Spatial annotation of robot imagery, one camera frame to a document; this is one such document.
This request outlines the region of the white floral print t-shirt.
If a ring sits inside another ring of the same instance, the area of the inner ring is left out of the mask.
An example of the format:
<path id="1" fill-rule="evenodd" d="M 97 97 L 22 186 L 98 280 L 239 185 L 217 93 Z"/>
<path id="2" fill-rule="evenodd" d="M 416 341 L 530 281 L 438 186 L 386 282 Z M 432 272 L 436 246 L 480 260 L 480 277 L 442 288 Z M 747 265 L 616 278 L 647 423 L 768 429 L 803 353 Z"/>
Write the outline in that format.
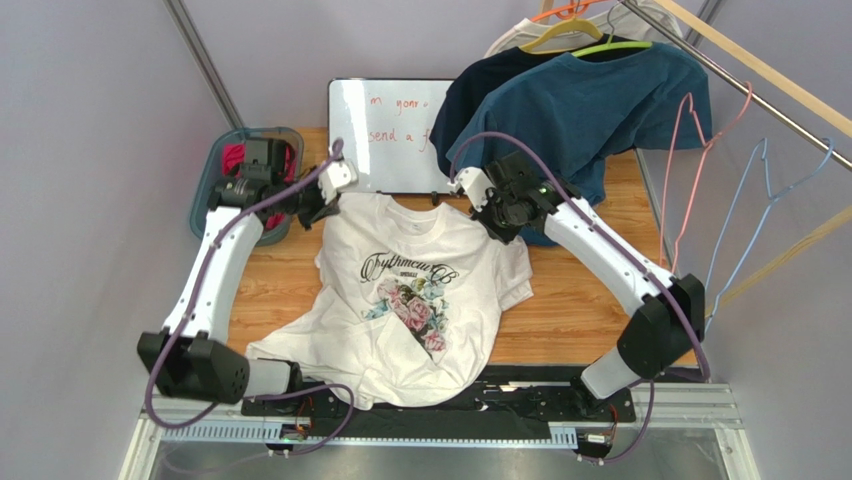
<path id="1" fill-rule="evenodd" d="M 526 244 L 502 243 L 458 209 L 410 210 L 346 193 L 325 222 L 312 308 L 247 346 L 331 383 L 360 410 L 426 407 L 488 364 L 503 313 L 530 299 Z"/>

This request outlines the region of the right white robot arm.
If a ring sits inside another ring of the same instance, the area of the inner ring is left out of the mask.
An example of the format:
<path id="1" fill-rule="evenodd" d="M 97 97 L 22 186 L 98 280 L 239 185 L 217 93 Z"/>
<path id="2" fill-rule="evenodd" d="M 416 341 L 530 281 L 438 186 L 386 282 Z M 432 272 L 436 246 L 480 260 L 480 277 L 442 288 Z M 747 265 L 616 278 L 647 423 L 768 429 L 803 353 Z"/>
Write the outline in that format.
<path id="1" fill-rule="evenodd" d="M 567 183 L 541 179 L 531 161 L 515 152 L 485 169 L 462 169 L 454 186 L 492 238 L 509 243 L 524 228 L 543 234 L 600 280 L 628 316 L 616 345 L 581 373 L 586 396 L 607 399 L 699 351 L 705 337 L 701 281 L 650 261 Z"/>

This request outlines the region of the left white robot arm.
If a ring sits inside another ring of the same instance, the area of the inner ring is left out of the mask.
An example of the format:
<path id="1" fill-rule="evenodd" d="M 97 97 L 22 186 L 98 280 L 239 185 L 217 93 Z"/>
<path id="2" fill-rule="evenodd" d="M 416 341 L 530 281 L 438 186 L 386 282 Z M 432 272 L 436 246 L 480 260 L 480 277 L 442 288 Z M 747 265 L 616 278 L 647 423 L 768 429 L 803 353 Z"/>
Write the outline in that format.
<path id="1" fill-rule="evenodd" d="M 264 230 L 263 216 L 283 213 L 304 228 L 334 213 L 342 190 L 357 181 L 337 138 L 329 157 L 301 180 L 273 184 L 246 175 L 214 188 L 197 258 L 183 292 L 158 332 L 143 333 L 137 352 L 154 394 L 236 404 L 247 397 L 289 396 L 299 382 L 296 364 L 250 360 L 227 345 L 231 313 L 247 261 Z"/>

